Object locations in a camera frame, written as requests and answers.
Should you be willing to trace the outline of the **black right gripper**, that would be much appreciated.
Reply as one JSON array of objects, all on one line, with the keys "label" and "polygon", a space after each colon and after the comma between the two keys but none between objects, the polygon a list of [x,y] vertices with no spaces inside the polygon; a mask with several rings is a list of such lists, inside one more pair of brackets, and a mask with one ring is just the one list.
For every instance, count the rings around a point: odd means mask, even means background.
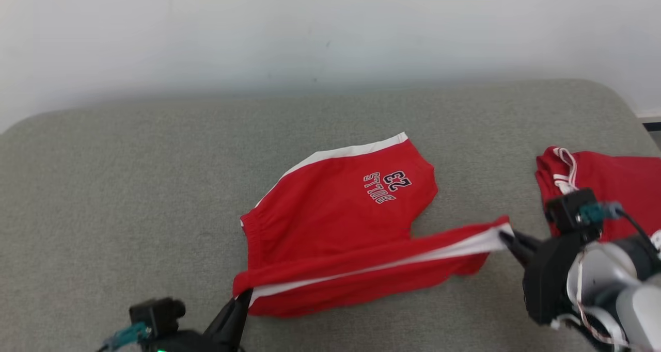
[{"label": "black right gripper", "polygon": [[583,248],[580,233],[541,241],[519,231],[499,235],[500,241],[524,270],[523,290],[527,314],[538,325],[572,314],[567,291],[568,274]]}]

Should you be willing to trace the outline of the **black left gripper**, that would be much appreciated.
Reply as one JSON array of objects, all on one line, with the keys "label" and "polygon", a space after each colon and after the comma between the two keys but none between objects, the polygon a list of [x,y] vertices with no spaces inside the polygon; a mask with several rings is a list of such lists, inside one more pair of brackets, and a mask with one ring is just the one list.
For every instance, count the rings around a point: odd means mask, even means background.
[{"label": "black left gripper", "polygon": [[238,351],[245,328],[253,289],[229,300],[204,334],[194,330],[177,331],[139,342],[142,351]]}]

